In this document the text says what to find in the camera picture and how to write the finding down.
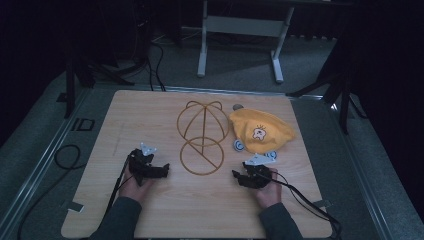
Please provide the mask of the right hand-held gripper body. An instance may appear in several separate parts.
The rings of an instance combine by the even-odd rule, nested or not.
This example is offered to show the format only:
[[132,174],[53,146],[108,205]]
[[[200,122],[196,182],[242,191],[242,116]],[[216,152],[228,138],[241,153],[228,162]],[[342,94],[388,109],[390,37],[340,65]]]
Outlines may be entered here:
[[254,154],[250,159],[244,161],[252,165],[253,169],[246,171],[246,180],[239,181],[239,185],[251,189],[260,189],[265,187],[272,179],[270,169],[267,164],[275,163],[276,160],[264,155]]

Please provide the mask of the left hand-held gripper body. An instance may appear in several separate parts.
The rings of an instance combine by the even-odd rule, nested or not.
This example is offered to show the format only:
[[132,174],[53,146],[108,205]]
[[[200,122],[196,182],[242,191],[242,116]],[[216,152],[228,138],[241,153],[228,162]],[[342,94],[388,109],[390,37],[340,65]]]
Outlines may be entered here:
[[141,143],[139,149],[134,149],[128,155],[129,171],[139,186],[142,185],[144,178],[157,177],[157,171],[151,165],[156,151],[156,148]]

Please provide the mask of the person's right hand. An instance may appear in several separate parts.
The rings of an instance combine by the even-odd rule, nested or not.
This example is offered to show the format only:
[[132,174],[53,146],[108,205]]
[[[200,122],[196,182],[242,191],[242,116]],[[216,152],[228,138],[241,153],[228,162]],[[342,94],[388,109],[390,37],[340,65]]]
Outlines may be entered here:
[[253,196],[262,209],[281,202],[282,186],[276,183],[278,171],[271,168],[270,172],[272,180],[265,187],[253,191]]

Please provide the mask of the person's left hand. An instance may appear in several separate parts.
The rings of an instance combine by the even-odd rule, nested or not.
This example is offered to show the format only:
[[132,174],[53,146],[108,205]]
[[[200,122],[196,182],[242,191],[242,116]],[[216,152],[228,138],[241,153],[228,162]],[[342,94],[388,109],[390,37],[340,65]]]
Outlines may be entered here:
[[154,184],[154,179],[147,179],[141,186],[139,186],[129,171],[129,168],[126,168],[124,172],[124,180],[119,189],[119,196],[130,198],[137,201],[139,204],[142,204]]

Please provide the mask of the yellow hat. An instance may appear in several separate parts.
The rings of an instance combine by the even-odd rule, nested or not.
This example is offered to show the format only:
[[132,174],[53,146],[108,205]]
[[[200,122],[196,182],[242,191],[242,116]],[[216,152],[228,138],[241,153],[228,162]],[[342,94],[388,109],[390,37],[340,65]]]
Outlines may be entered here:
[[265,154],[275,151],[296,137],[294,129],[279,117],[241,108],[229,115],[235,137],[250,153]]

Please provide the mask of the black tripod stand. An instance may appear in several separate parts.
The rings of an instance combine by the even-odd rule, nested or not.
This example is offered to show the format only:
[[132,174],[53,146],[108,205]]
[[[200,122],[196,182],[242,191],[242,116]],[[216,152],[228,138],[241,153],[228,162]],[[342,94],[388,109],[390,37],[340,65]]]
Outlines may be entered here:
[[62,101],[66,103],[66,112],[64,118],[71,116],[76,107],[75,96],[75,78],[78,78],[80,84],[84,87],[92,88],[95,84],[92,75],[92,69],[105,75],[112,81],[121,84],[133,86],[132,82],[124,80],[116,73],[96,63],[94,60],[82,55],[78,50],[71,49],[66,54],[66,91],[60,95]]
[[298,98],[324,85],[329,85],[322,100],[326,104],[334,104],[337,99],[340,99],[339,126],[343,133],[347,134],[352,84],[361,63],[362,50],[363,47],[358,39],[342,35],[337,39],[316,81],[300,90],[287,93],[287,96]]

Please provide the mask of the aluminium floor rail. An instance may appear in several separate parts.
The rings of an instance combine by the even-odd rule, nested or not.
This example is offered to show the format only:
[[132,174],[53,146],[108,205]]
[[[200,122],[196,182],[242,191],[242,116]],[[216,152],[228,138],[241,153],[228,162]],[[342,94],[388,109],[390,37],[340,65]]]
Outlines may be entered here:
[[293,97],[293,96],[289,96],[286,93],[279,93],[279,92],[266,92],[266,91],[255,92],[255,91],[225,90],[225,89],[221,90],[221,89],[175,87],[175,86],[165,87],[164,91],[158,86],[153,87],[151,89],[148,85],[124,86],[122,89],[118,89],[118,90],[165,92],[165,93],[175,92],[175,93],[207,93],[207,94],[221,94],[221,95],[282,96],[282,97],[288,97],[290,99],[299,98],[299,99],[316,100],[316,101],[319,101],[323,98],[323,95],[316,95],[316,94],[306,94],[300,97]]
[[24,214],[90,92],[83,89],[78,93],[69,116],[59,113],[66,110],[65,105],[48,105],[43,96],[0,148],[0,240],[9,238]]
[[388,210],[391,199],[385,196],[391,194],[398,179],[387,154],[365,118],[350,114],[339,102],[331,104],[330,108],[348,148],[355,177],[379,238],[394,240]]

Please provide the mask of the white metal desk frame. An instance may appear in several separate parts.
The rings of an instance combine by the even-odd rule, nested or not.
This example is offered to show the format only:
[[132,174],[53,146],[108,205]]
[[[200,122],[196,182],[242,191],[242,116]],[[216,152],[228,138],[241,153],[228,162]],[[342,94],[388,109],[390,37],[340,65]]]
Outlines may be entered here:
[[270,57],[275,81],[282,83],[284,76],[280,55],[294,10],[295,8],[290,6],[283,21],[215,16],[208,13],[208,0],[202,0],[201,48],[197,76],[204,77],[206,75],[208,33],[253,35],[278,39],[276,48],[270,52]]

